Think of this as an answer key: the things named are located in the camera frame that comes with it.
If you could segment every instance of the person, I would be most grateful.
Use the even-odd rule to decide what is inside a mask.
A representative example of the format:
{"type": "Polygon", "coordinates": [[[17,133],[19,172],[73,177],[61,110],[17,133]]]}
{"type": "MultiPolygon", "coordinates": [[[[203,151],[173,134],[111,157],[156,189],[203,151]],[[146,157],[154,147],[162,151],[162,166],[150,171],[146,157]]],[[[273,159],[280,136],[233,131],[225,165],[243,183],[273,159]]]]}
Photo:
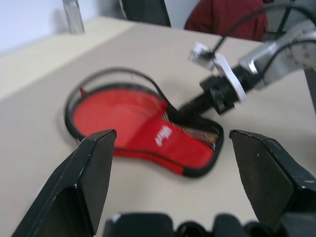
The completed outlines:
{"type": "MultiPolygon", "coordinates": [[[[263,0],[200,0],[184,29],[223,35],[245,15],[263,8],[263,0]]],[[[263,41],[268,29],[267,15],[258,15],[241,25],[231,37],[263,41]]]]}

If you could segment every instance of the beige table surface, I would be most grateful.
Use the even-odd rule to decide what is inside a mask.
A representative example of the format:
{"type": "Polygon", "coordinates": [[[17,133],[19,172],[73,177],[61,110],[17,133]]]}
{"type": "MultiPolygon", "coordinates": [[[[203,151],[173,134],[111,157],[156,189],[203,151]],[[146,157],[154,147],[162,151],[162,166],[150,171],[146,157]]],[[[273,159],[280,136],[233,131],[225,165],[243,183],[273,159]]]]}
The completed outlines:
{"type": "MultiPolygon", "coordinates": [[[[196,41],[212,46],[217,36],[126,25],[109,19],[98,20],[95,30],[102,31],[104,24],[110,21],[117,24],[116,36],[100,37],[95,48],[91,38],[89,52],[81,57],[80,54],[65,55],[68,59],[60,68],[46,65],[47,72],[45,68],[38,68],[39,76],[32,60],[23,62],[34,70],[29,73],[34,73],[35,79],[31,80],[29,75],[27,83],[19,88],[11,85],[11,93],[2,97],[0,236],[12,234],[52,171],[76,148],[63,123],[63,106],[71,89],[86,76],[112,66],[141,70],[157,81],[175,106],[201,92],[198,82],[209,72],[188,62],[188,54],[196,41]]],[[[61,53],[59,45],[53,45],[41,50],[46,50],[46,54],[61,53]]],[[[230,39],[221,53],[234,65],[257,45],[230,39]]],[[[1,67],[3,63],[10,67],[14,60],[0,61],[1,67]]],[[[9,74],[1,76],[15,79],[9,74]]],[[[188,179],[145,161],[114,158],[97,236],[101,236],[106,218],[117,212],[166,212],[173,217],[175,225],[193,219],[206,228],[211,227],[216,213],[232,213],[242,222],[255,219],[228,138],[233,128],[277,139],[301,165],[316,175],[316,118],[303,72],[292,74],[263,91],[251,92],[244,104],[221,117],[214,111],[205,116],[219,122],[226,136],[213,170],[200,179],[188,179]]]]}

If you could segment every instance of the black chair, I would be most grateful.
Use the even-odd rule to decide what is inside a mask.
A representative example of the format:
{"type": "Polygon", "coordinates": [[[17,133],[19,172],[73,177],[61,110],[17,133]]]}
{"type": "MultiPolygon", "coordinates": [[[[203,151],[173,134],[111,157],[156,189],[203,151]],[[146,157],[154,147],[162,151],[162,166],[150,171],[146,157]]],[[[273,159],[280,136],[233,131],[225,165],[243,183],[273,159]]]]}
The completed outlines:
{"type": "Polygon", "coordinates": [[[120,0],[120,6],[127,20],[171,27],[164,0],[120,0]]]}

